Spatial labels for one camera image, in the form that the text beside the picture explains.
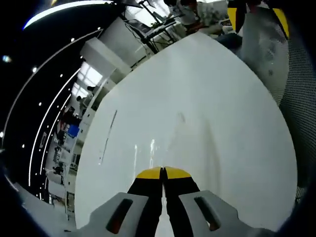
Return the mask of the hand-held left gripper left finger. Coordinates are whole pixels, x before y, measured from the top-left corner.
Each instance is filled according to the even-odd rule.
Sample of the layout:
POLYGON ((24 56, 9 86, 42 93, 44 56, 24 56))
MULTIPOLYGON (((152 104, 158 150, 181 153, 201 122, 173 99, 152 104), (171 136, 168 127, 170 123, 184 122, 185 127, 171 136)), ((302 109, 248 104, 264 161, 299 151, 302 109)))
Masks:
POLYGON ((128 192, 117 193, 90 215, 91 237, 135 237, 146 214, 160 208, 162 167, 139 173, 128 192))

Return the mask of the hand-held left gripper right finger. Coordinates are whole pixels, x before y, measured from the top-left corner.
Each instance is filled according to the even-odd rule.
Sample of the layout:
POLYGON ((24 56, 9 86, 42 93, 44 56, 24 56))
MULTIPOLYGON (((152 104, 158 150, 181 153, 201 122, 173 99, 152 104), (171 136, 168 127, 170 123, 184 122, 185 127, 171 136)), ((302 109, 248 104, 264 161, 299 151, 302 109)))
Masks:
POLYGON ((247 236, 247 225, 237 210, 211 191, 201 191, 188 172, 166 166, 164 190, 175 236, 247 236))

